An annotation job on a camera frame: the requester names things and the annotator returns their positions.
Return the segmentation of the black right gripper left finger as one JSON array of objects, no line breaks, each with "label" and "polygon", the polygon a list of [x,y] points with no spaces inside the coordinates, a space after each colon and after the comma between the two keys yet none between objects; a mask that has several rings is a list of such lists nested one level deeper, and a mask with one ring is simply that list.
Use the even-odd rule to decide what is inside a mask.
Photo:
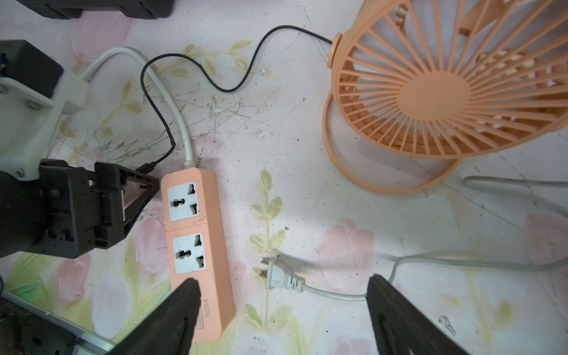
[{"label": "black right gripper left finger", "polygon": [[182,282],[134,331],[109,353],[188,355],[201,307],[199,282]]}]

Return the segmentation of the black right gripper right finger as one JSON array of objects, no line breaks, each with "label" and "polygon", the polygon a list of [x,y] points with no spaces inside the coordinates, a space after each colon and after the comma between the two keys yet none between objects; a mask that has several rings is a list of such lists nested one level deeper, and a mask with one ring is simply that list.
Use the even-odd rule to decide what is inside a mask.
[{"label": "black right gripper right finger", "polygon": [[369,279],[368,310],[380,354],[465,354],[383,276]]}]

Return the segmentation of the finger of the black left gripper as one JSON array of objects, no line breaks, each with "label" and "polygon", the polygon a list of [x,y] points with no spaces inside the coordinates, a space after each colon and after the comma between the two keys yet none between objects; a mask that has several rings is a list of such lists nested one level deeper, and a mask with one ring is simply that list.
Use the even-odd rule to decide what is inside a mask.
[{"label": "finger of the black left gripper", "polygon": [[97,248],[109,249],[124,240],[146,205],[158,194],[158,178],[118,164],[95,164],[101,221],[95,226]]}]

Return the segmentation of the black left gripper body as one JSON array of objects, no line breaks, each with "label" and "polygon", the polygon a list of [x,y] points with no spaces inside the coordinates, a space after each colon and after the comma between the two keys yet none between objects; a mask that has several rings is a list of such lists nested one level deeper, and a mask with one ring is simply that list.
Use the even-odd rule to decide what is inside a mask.
[{"label": "black left gripper body", "polygon": [[19,251],[75,259],[96,247],[96,175],[44,160],[40,179],[1,173],[1,256]]}]

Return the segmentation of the orange power strip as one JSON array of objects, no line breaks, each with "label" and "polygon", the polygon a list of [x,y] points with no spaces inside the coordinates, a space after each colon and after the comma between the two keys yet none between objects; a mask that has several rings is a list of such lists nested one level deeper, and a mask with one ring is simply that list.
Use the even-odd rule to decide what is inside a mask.
[{"label": "orange power strip", "polygon": [[201,289],[194,341],[218,340],[235,318],[235,301],[216,175],[190,168],[161,181],[173,289],[193,278]]}]

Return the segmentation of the white two-prong plug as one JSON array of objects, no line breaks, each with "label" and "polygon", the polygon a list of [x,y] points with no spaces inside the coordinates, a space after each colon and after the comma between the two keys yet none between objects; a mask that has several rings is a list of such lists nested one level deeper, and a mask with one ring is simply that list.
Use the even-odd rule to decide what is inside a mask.
[{"label": "white two-prong plug", "polygon": [[268,290],[284,288],[297,293],[303,292],[305,279],[296,274],[281,259],[278,257],[265,258],[261,260],[261,264],[266,266],[266,270],[262,270],[259,275],[266,281]]}]

